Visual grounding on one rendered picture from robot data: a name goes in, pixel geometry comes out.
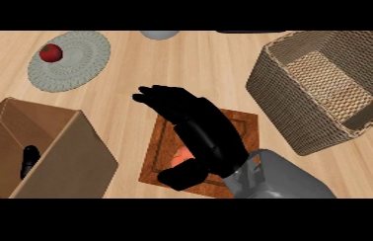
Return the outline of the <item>brown wooden cutting board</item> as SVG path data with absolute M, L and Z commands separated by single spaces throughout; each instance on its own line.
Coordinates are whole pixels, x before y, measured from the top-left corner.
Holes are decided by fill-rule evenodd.
M 240 134 L 246 150 L 254 151 L 259 148 L 257 116 L 231 110 L 221 109 L 221 111 Z M 170 167 L 170 161 L 181 146 L 182 142 L 173 132 L 172 124 L 162 117 L 157 117 L 138 178 L 141 183 L 166 187 L 157 181 L 157 175 Z M 212 198 L 232 198 L 221 178 L 212 174 L 207 175 L 201 184 L 185 189 L 185 191 Z

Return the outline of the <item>grey round bowl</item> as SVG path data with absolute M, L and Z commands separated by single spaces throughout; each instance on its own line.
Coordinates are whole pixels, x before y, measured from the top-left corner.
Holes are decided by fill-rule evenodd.
M 178 31 L 141 31 L 141 34 L 150 40 L 166 40 L 178 34 Z

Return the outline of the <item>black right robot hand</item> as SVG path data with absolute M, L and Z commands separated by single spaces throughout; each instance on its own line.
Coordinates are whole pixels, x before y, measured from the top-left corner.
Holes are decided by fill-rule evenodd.
M 182 191 L 198 185 L 209 174 L 226 178 L 241 167 L 249 153 L 218 107 L 181 87 L 139 86 L 138 91 L 132 100 L 147 105 L 173 125 L 191 154 L 190 159 L 159 173 L 159 182 Z

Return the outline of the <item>red tomato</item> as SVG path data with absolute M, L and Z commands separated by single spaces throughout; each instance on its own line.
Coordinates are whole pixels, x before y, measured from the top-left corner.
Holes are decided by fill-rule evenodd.
M 48 43 L 39 50 L 39 58 L 44 62 L 57 62 L 61 59 L 61 48 Z

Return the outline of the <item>tan wicker basket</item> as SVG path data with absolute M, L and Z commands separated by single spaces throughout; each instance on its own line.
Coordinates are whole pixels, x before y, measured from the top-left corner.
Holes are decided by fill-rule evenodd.
M 306 156 L 373 128 L 373 31 L 296 31 L 262 49 L 246 90 Z

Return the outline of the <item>round grey woven placemat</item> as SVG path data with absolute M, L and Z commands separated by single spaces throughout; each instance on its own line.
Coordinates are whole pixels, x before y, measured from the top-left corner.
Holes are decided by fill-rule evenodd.
M 95 31 L 70 31 L 54 37 L 48 44 L 61 49 L 61 59 L 44 62 L 35 52 L 27 65 L 30 84 L 44 92 L 57 93 L 82 86 L 103 70 L 110 43 Z

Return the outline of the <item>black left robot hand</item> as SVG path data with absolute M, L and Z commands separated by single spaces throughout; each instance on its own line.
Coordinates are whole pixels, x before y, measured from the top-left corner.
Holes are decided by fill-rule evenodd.
M 20 168 L 20 178 L 24 178 L 33 165 L 41 158 L 39 150 L 35 145 L 27 145 L 23 149 L 23 160 Z

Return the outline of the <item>brown cardboard box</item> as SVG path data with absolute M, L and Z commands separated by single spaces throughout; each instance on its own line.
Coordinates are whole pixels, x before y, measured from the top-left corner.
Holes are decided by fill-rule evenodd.
M 41 158 L 20 178 L 23 149 Z M 0 199 L 100 198 L 117 162 L 81 111 L 0 101 Z

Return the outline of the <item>orange squash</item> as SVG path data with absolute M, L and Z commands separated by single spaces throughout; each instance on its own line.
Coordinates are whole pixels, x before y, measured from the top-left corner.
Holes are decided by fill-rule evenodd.
M 170 161 L 170 167 L 176 167 L 187 159 L 191 159 L 193 155 L 187 149 L 187 147 L 182 145 L 172 157 Z

